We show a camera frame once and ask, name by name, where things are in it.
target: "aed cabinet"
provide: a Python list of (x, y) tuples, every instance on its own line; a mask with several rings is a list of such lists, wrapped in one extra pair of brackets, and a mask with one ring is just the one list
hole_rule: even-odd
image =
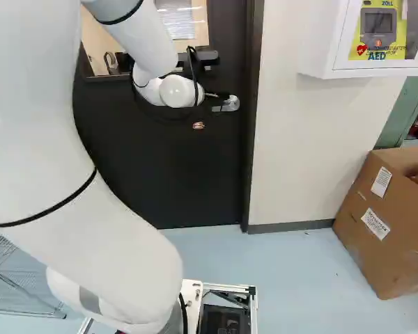
[(418, 0), (306, 0), (298, 72), (418, 76)]

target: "floor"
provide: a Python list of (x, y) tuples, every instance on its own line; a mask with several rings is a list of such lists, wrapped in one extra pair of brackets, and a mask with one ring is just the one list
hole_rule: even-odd
[[(380, 301), (330, 229), (242, 234), (237, 226), (167, 230), (186, 278), (258, 287), (260, 334), (418, 334), (418, 294)], [(0, 333), (75, 334), (66, 320), (0, 315)], [(110, 334), (103, 326), (94, 334)]]

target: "metal shelf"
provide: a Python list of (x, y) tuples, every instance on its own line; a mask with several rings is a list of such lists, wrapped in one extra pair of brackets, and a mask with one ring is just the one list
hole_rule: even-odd
[(17, 253), (23, 255), (0, 235), (0, 313), (64, 318), (65, 314), (60, 311), (63, 304), (52, 295), (47, 285), (45, 268), (22, 269), (20, 261), (11, 261)]

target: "gray baseboard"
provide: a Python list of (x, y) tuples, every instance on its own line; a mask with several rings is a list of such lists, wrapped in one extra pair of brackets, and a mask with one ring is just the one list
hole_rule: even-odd
[(248, 234), (316, 230), (318, 228), (330, 228), (333, 226), (333, 222), (334, 219), (321, 219), (318, 221), (295, 221), (291, 223), (248, 225)]

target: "black stripe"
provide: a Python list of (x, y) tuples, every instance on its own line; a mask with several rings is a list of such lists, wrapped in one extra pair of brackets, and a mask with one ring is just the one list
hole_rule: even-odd
[(131, 17), (133, 14), (136, 13), (136, 11), (139, 9), (139, 7), (141, 7), (143, 2), (144, 2), (144, 0), (139, 0), (137, 5), (130, 12), (128, 12), (124, 16), (119, 17), (118, 19), (114, 19), (112, 21), (100, 21), (100, 20), (96, 19), (96, 21), (98, 21), (101, 24), (104, 24), (105, 26), (111, 26), (113, 24), (118, 24), (118, 23), (124, 22), (126, 19), (128, 19), (129, 17)]
[(77, 196), (79, 196), (82, 193), (82, 191), (84, 191), (90, 185), (90, 183), (95, 178), (97, 172), (98, 172), (98, 170), (95, 167), (94, 171), (91, 173), (90, 177), (85, 181), (85, 183), (83, 185), (81, 185), (81, 187), (79, 189), (77, 189), (74, 193), (69, 195), (65, 200), (62, 200), (61, 202), (59, 202), (59, 203), (53, 205), (52, 207), (50, 207), (49, 209), (46, 209), (42, 212), (39, 212), (38, 214), (34, 214), (33, 216), (23, 218), (23, 219), (20, 219), (18, 221), (11, 221), (9, 223), (2, 223), (2, 224), (0, 224), (0, 228), (11, 228), (13, 226), (23, 225), (23, 224), (35, 221), (35, 220), (40, 219), (40, 218), (42, 218), (42, 217), (44, 217), (48, 214), (51, 214), (52, 212), (60, 209), (62, 206), (67, 205), (69, 202), (71, 202)]

